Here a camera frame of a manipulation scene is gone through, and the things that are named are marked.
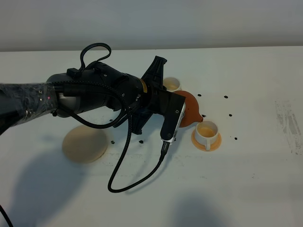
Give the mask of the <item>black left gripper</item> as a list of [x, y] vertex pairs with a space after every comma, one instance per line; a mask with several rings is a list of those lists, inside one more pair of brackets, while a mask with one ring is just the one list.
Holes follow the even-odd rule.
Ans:
[[81, 66], [78, 80], [104, 84], [120, 94], [126, 104], [135, 110], [132, 114], [132, 133], [142, 134], [142, 128], [153, 114], [165, 114], [163, 72], [166, 62], [165, 58], [155, 56], [144, 75], [138, 78], [94, 61], [87, 67]]

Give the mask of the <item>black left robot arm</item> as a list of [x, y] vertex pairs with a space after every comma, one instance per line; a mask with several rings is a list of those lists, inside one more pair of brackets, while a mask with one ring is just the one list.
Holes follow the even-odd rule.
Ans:
[[138, 78], [119, 72], [99, 59], [85, 68], [71, 68], [52, 75], [45, 83], [1, 84], [0, 130], [45, 114], [79, 117], [81, 113], [107, 107], [119, 115], [101, 128], [118, 127], [131, 119], [132, 132], [141, 134], [152, 115], [166, 114], [169, 100], [163, 96], [165, 63], [166, 59], [155, 57]]

